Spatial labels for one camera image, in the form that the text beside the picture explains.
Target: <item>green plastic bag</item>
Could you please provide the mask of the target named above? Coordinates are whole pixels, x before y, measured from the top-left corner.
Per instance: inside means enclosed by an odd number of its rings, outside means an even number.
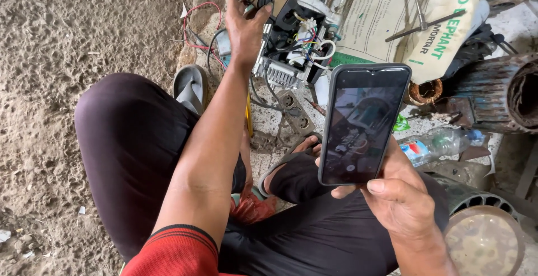
[[[407,119],[403,117],[402,114],[398,114],[398,119],[396,120],[396,124],[394,124],[394,131],[400,132],[409,128],[411,128],[411,126],[409,126]]]

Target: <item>bottle label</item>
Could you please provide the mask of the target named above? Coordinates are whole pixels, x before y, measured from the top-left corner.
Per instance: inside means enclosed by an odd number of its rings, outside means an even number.
[[[423,157],[428,154],[428,148],[419,140],[401,143],[400,149],[402,149],[407,155],[407,158],[413,163],[413,167],[423,165]]]

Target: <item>hand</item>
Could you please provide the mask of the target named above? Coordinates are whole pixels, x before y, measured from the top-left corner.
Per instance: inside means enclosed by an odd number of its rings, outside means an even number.
[[[434,201],[393,136],[379,179],[370,180],[366,187],[343,185],[331,193],[334,198],[343,198],[359,188],[373,214],[388,230],[393,243],[421,240],[437,228]]]
[[[244,14],[247,6],[245,0],[228,0],[226,28],[232,49],[230,63],[252,68],[260,52],[264,24],[271,15],[273,5],[268,4]]]

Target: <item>black pants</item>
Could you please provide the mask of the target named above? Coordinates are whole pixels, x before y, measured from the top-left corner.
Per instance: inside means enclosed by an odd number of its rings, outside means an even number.
[[[115,73],[82,95],[75,127],[98,213],[125,261],[152,232],[179,155],[198,116],[142,76]],[[421,174],[447,224],[443,188]],[[234,192],[244,184],[241,159]],[[360,191],[337,200],[311,156],[276,173],[270,190],[295,204],[259,223],[229,222],[220,272],[245,275],[379,275],[397,268],[387,231]]]

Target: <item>smartphone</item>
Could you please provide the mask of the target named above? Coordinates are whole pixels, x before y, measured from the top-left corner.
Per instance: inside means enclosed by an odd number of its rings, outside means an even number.
[[[319,163],[323,185],[364,184],[377,177],[404,99],[405,64],[334,68]]]

